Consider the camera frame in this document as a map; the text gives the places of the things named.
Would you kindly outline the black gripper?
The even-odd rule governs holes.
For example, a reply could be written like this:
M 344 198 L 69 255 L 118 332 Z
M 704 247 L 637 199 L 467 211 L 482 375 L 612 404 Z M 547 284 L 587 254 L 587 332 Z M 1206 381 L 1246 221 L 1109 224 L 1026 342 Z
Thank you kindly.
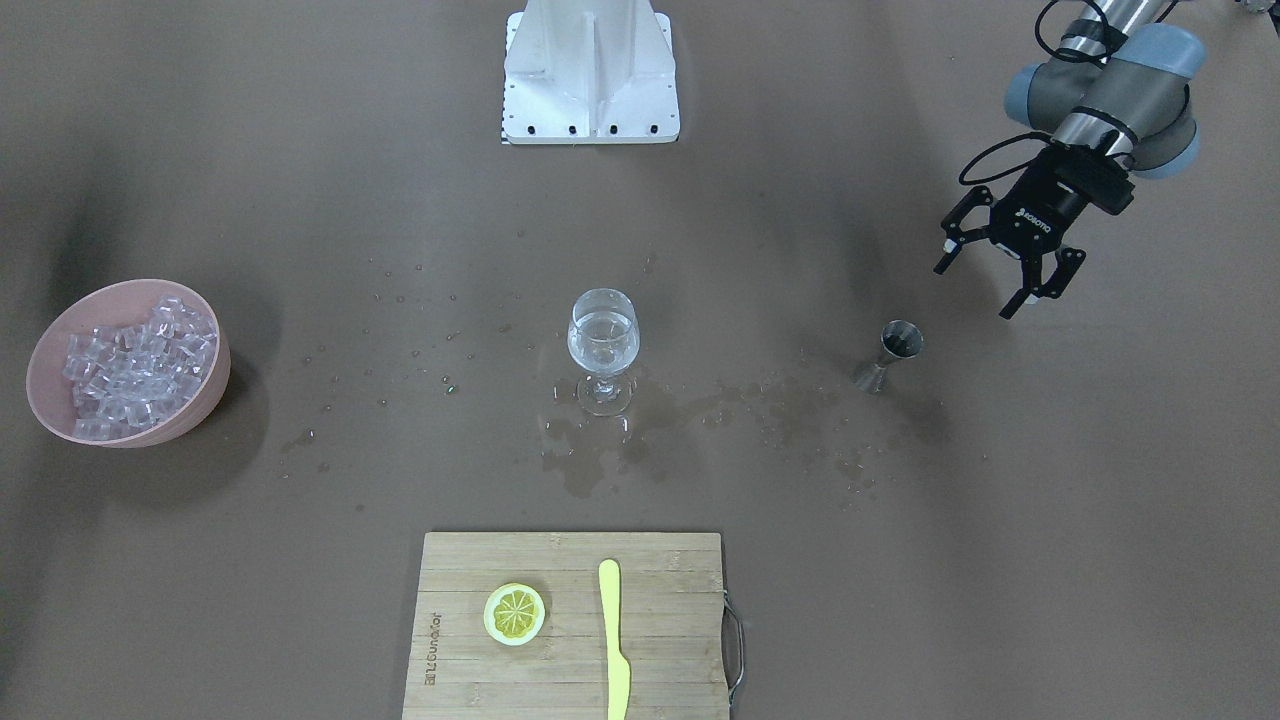
M 988 240 L 1020 263 L 1021 286 L 998 311 L 1011 320 L 1033 299 L 1060 299 L 1083 266 L 1085 250 L 1062 247 L 1076 218 L 1089 206 L 1120 214 L 1133 201 L 1134 188 L 1114 159 L 1083 147 L 1047 147 L 997 202 L 988 186 L 966 191 L 940 223 L 943 255 L 934 274 L 945 274 L 968 245 Z M 963 223 L 978 208 L 991 209 L 989 224 L 965 229 Z M 1046 258 L 1055 264 L 1047 279 Z

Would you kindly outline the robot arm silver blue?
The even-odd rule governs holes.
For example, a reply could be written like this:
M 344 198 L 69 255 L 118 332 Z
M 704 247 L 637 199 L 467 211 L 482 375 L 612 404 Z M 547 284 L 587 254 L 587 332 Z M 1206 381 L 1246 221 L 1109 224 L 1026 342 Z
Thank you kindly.
M 1014 316 L 1039 299 L 1059 299 L 1087 254 L 1066 234 L 1087 208 L 1116 217 L 1134 179 L 1190 167 L 1201 151 L 1190 83 L 1206 49 L 1169 24 L 1172 3 L 1088 1 L 1046 60 L 1020 69 L 1004 97 L 1006 115 L 1041 150 L 1011 173 L 996 197 L 989 179 L 959 177 L 966 193 L 942 219 L 945 273 L 970 243 L 986 241 L 1014 259 L 1019 288 L 1001 310 Z

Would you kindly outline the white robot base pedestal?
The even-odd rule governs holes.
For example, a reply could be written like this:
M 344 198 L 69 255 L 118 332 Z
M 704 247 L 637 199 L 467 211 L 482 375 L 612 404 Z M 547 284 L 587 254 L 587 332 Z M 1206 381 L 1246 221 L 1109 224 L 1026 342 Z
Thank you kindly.
M 504 143 L 678 140 L 672 23 L 652 3 L 529 1 L 504 40 Z

